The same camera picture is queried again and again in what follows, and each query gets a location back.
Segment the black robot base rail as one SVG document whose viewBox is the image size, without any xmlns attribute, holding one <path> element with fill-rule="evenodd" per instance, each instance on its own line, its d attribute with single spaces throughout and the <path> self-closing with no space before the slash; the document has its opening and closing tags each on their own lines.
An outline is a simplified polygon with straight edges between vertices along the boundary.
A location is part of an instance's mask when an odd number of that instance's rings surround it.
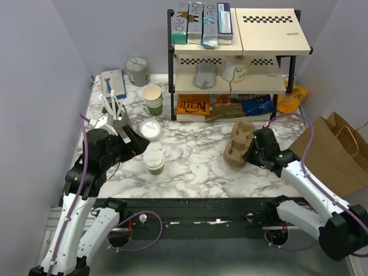
<svg viewBox="0 0 368 276">
<path fill-rule="evenodd" d="M 123 218 L 144 211 L 147 221 L 132 219 L 134 240 L 261 239 L 265 229 L 290 228 L 278 218 L 275 198 L 122 198 Z"/>
</svg>

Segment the brown pulp cup carrier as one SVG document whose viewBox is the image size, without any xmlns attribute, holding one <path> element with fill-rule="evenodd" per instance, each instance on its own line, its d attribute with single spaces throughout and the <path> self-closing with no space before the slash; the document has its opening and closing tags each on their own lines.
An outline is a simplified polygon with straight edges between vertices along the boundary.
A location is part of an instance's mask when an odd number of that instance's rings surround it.
<svg viewBox="0 0 368 276">
<path fill-rule="evenodd" d="M 236 121 L 223 152 L 223 158 L 230 166 L 244 167 L 247 162 L 243 155 L 248 151 L 253 140 L 253 132 L 257 130 L 256 126 L 248 121 Z"/>
</svg>

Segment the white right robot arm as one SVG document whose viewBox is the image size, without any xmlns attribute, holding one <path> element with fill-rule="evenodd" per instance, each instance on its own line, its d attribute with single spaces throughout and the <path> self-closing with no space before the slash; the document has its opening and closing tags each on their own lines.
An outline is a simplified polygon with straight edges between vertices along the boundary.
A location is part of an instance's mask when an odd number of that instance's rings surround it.
<svg viewBox="0 0 368 276">
<path fill-rule="evenodd" d="M 269 128 L 254 131 L 243 156 L 248 163 L 263 167 L 292 185 L 310 204 L 307 210 L 286 197 L 276 199 L 265 210 L 271 225 L 291 223 L 316 239 L 324 253 L 339 261 L 367 246 L 367 211 L 350 205 L 327 188 L 291 150 L 282 151 Z"/>
</svg>

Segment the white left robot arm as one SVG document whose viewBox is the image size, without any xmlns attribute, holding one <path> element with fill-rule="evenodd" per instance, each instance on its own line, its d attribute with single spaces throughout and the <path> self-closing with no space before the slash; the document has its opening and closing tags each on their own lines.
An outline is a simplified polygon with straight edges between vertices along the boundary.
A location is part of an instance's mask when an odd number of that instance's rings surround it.
<svg viewBox="0 0 368 276">
<path fill-rule="evenodd" d="M 101 244 L 114 227 L 127 222 L 125 203 L 108 199 L 96 222 L 85 230 L 106 172 L 147 149 L 150 141 L 126 125 L 110 134 L 105 129 L 83 130 L 83 152 L 65 176 L 63 205 L 52 243 L 29 275 L 88 275 Z"/>
</svg>

